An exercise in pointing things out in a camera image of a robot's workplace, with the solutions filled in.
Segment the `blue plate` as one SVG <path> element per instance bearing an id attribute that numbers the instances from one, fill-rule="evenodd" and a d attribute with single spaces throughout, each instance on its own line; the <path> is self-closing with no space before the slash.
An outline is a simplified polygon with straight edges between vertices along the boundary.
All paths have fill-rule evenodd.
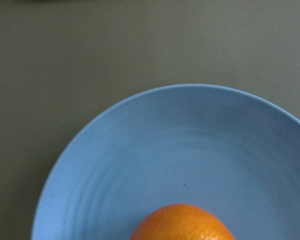
<path id="1" fill-rule="evenodd" d="M 300 240 L 300 120 L 252 94 L 181 84 L 129 97 L 86 125 L 49 174 L 33 240 L 127 240 L 189 203 L 238 240 Z"/>

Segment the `orange mandarin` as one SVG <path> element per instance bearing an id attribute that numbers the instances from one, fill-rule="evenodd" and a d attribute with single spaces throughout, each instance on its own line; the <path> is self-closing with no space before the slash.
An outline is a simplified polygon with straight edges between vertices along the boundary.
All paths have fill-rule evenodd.
<path id="1" fill-rule="evenodd" d="M 234 240 L 228 228 L 213 214 L 195 205 L 178 203 L 157 209 L 145 217 L 132 240 Z"/>

